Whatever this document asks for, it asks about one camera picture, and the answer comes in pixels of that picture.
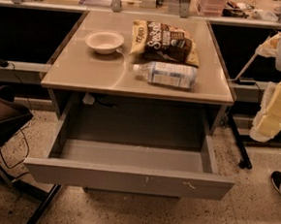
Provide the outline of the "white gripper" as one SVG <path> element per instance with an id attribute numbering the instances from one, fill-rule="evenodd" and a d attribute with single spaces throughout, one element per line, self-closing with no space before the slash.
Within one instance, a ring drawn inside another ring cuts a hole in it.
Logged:
<path id="1" fill-rule="evenodd" d="M 275 67 L 281 72 L 281 33 L 268 37 L 255 53 L 265 58 L 275 57 Z M 257 111 L 250 137 L 257 142 L 266 143 L 281 132 L 281 82 L 270 82 L 265 89 L 261 109 Z"/>

